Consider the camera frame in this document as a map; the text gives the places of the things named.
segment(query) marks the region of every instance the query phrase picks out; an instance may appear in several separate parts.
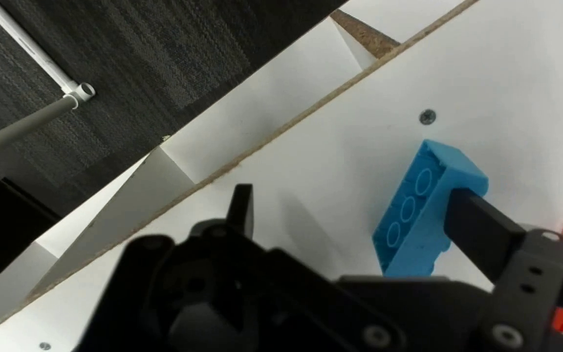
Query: white panel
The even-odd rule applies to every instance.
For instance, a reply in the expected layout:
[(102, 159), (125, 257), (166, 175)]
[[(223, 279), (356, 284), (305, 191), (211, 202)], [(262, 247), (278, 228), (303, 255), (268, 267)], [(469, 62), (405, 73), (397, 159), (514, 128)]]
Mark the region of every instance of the white panel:
[(0, 275), (0, 320), (20, 308), (55, 261), (49, 251), (34, 243)]
[[(432, 128), (419, 124), (426, 108), (438, 112)], [(284, 247), (327, 277), (378, 275), (370, 238), (428, 138), (464, 150), (489, 175), (489, 200), (511, 218), (559, 230), (563, 3), (479, 3), (143, 234), (182, 241), (196, 222), (225, 214), (237, 183), (252, 183), (260, 245)], [(90, 316), (88, 296), (106, 284), (116, 257), (6, 322), (0, 351), (32, 351), (47, 335), (59, 351), (73, 347)], [(436, 275), (485, 286), (464, 269), (469, 263), (454, 251)]]
[(462, 0), (350, 0), (344, 13), (403, 44)]
[(192, 181), (172, 163), (163, 150), (149, 153), (145, 163), (118, 191), (112, 202), (96, 216), (84, 234), (59, 257), (59, 263), (45, 275), (37, 292), (65, 281), (80, 267), (94, 261), (141, 230), (159, 212), (192, 189)]
[(129, 181), (129, 177), (147, 161), (147, 155), (129, 167), (123, 175), (112, 181), (106, 189), (86, 200), (80, 208), (71, 212), (55, 228), (45, 232), (35, 243), (61, 259), (63, 253), (82, 236), (82, 232), (94, 222), (94, 218), (112, 202), (118, 191)]
[(335, 22), (325, 20), (170, 138), (165, 152), (194, 183), (206, 181), (360, 71)]

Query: screw hole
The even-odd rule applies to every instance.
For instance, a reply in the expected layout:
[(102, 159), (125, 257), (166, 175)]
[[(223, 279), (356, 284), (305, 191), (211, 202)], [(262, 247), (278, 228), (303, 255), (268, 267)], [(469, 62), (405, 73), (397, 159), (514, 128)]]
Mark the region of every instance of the screw hole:
[(532, 273), (534, 277), (542, 277), (542, 269), (538, 269), (538, 267), (532, 267), (530, 273)]
[(425, 110), (421, 114), (421, 124), (423, 126), (432, 126), (436, 122), (438, 114), (434, 110)]
[(383, 328), (378, 328), (378, 326), (364, 329), (364, 341), (374, 351), (385, 351), (393, 343), (391, 335)]
[(536, 294), (536, 288), (534, 288), (534, 286), (528, 286), (528, 284), (520, 286), (520, 290), (522, 290), (524, 294), (530, 294), (530, 296)]
[(493, 337), (495, 337), (495, 341), (501, 345), (501, 347), (505, 347), (505, 349), (509, 349), (509, 351), (516, 351), (516, 349), (520, 349), (522, 347), (522, 335), (516, 331), (516, 329), (512, 329), (512, 328), (509, 328), (509, 326), (497, 326), (495, 329), (493, 329)]

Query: white table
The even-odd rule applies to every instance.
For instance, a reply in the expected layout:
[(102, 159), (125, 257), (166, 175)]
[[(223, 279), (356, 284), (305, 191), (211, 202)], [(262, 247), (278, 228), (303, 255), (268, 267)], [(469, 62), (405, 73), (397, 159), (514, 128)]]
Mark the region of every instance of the white table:
[[(419, 124), (438, 112), (430, 128)], [(489, 200), (522, 224), (563, 226), (563, 3), (489, 0), (407, 52), (194, 195), (141, 234), (184, 241), (223, 218), (233, 187), (256, 187), (256, 241), (317, 273), (378, 275), (370, 238), (423, 140), (464, 150)], [(0, 326), (0, 351), (71, 351), (120, 249)], [(485, 286), (458, 257), (436, 275)]]

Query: blue plastic block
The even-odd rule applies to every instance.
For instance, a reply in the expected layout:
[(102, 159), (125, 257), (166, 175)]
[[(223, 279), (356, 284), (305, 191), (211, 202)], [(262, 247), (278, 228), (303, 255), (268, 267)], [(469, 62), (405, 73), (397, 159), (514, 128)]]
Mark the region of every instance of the blue plastic block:
[(387, 279), (432, 275), (450, 247), (444, 218), (456, 189), (485, 196), (489, 181), (462, 152), (425, 142), (374, 236)]

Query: metal bar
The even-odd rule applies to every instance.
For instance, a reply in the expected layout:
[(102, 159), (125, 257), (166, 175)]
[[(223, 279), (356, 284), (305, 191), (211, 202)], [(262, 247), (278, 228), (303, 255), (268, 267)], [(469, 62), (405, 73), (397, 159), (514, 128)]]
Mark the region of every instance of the metal bar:
[(51, 58), (8, 17), (2, 7), (0, 26), (61, 87), (65, 95), (79, 89), (79, 85), (51, 62)]
[(73, 97), (65, 97), (63, 101), (57, 101), (43, 110), (0, 130), (0, 150), (26, 134), (32, 134), (39, 130), (41, 126), (49, 124), (51, 120), (59, 118), (65, 112), (71, 112), (79, 107), (79, 103)]

